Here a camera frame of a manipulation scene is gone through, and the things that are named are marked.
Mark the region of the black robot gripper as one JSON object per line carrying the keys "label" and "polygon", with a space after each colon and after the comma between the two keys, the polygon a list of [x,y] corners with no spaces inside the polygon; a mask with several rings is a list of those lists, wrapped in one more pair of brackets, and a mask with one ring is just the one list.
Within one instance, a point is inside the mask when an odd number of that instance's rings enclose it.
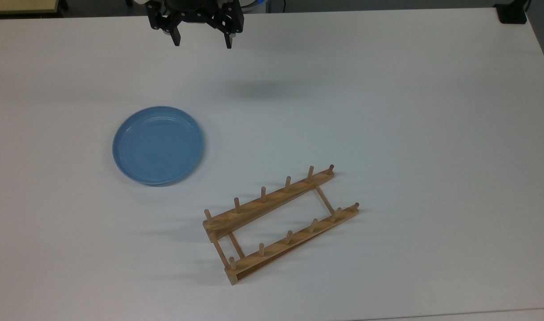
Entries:
{"label": "black robot gripper", "polygon": [[238,0],[147,0],[145,9],[151,28],[170,33],[177,47],[181,23],[206,24],[221,31],[227,49],[232,48],[234,34],[244,31],[245,17]]}

